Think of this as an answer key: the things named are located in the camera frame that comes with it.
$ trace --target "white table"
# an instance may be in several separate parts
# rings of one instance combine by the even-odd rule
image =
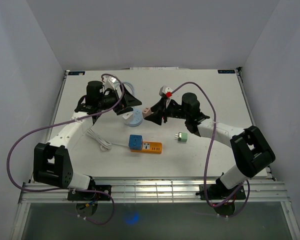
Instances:
[[[186,81],[198,83],[209,96],[217,113],[217,122],[247,128],[252,125],[236,74],[219,74],[217,70],[116,70],[86,71],[84,75],[68,75],[55,117],[55,123],[69,120],[79,98],[86,94],[89,81],[100,81],[101,74],[116,75],[121,81],[130,82],[135,96],[142,101],[141,110],[160,100],[159,89],[166,85],[177,88]],[[202,93],[194,85],[186,85],[173,95],[178,103],[186,92],[197,95],[201,111],[213,116]],[[55,127],[54,137],[62,127]],[[113,144],[110,151],[101,151],[100,145],[83,136],[70,152],[73,170],[94,177],[146,177],[187,178],[202,177],[210,139],[188,134],[185,144],[175,140],[178,132],[188,132],[182,119],[168,119],[162,126],[143,120],[137,127],[123,123],[113,111],[102,115],[92,128]],[[130,152],[130,134],[142,135],[144,141],[161,142],[162,154]],[[209,177],[219,177],[235,164],[232,150],[214,142],[208,168]],[[266,177],[264,169],[257,177]]]

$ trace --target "blue cube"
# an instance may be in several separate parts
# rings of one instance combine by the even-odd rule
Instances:
[[[142,150],[142,136],[141,135],[130,135],[129,148],[131,150]]]

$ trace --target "metal side rail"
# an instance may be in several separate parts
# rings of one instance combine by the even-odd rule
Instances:
[[[203,203],[196,193],[203,180],[95,180],[98,185],[112,185],[111,195],[116,203]],[[48,189],[51,186],[42,183],[27,183],[27,189]],[[282,181],[264,179],[250,180],[249,202],[288,202],[285,184]],[[68,190],[60,189],[48,192],[22,192],[20,203],[73,203],[67,200]]]

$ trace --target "orange power strip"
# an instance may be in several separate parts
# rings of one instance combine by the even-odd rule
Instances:
[[[141,150],[131,150],[134,153],[144,153],[144,154],[161,154],[162,153],[162,143],[143,141]]]

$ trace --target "blue light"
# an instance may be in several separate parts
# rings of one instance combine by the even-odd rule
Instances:
[[[136,211],[134,214],[129,214],[124,217],[124,222],[127,225],[134,225],[139,221],[139,213]]]

